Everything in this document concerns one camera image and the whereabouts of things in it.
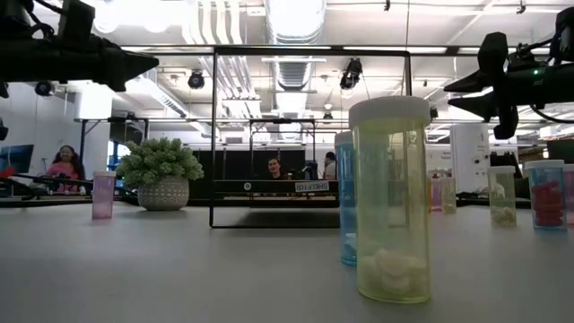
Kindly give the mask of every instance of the label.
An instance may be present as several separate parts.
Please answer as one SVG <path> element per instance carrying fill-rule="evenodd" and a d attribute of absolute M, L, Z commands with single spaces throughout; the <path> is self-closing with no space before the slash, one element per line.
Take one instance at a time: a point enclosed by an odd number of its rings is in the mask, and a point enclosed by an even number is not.
<path fill-rule="evenodd" d="M 329 190 L 328 180 L 295 183 L 296 193 L 324 192 Z"/>

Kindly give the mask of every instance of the white plant pot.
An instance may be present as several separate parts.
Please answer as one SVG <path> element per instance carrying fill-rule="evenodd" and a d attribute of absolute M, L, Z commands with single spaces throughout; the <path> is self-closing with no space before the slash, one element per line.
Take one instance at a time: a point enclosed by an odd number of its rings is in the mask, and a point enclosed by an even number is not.
<path fill-rule="evenodd" d="M 186 206 L 189 199 L 189 181 L 168 176 L 155 185 L 142 185 L 137 201 L 148 211 L 177 211 Z"/>

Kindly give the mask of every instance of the spotlight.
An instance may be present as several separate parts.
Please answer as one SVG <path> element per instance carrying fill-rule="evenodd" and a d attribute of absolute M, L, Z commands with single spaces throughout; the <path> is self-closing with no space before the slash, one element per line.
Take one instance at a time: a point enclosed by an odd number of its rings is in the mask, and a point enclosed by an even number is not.
<path fill-rule="evenodd" d="M 205 80 L 204 77 L 202 76 L 202 73 L 203 73 L 202 70 L 191 71 L 191 76 L 187 81 L 187 85 L 189 85 L 189 87 L 194 90 L 203 88 L 205 85 Z"/>
<path fill-rule="evenodd" d="M 36 87 L 34 88 L 34 91 L 39 96 L 50 97 L 50 96 L 54 95 L 55 89 L 54 89 L 54 85 L 52 85 L 52 83 L 50 83 L 48 81 L 42 81 L 42 82 L 36 83 Z"/>
<path fill-rule="evenodd" d="M 341 89 L 350 90 L 359 82 L 362 74 L 362 64 L 359 58 L 351 58 L 341 77 Z"/>

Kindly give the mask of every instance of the potted plant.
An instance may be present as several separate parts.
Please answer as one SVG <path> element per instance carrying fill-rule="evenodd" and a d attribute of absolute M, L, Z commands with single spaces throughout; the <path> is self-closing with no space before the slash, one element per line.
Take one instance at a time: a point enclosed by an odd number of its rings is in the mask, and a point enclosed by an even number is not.
<path fill-rule="evenodd" d="M 148 211 L 176 211 L 187 204 L 189 181 L 204 176 L 202 166 L 181 140 L 162 138 L 127 143 L 117 174 L 128 188 L 137 188 L 140 206 Z"/>

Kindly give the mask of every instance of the white table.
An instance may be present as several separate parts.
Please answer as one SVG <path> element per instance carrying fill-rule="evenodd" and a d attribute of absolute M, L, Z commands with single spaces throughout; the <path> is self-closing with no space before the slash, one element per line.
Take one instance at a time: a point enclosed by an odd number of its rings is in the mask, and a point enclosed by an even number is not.
<path fill-rule="evenodd" d="M 574 237 L 492 228 L 488 211 L 432 216 L 432 300 L 361 297 L 338 230 L 210 230 L 205 209 L 0 210 L 0 322 L 574 321 Z"/>

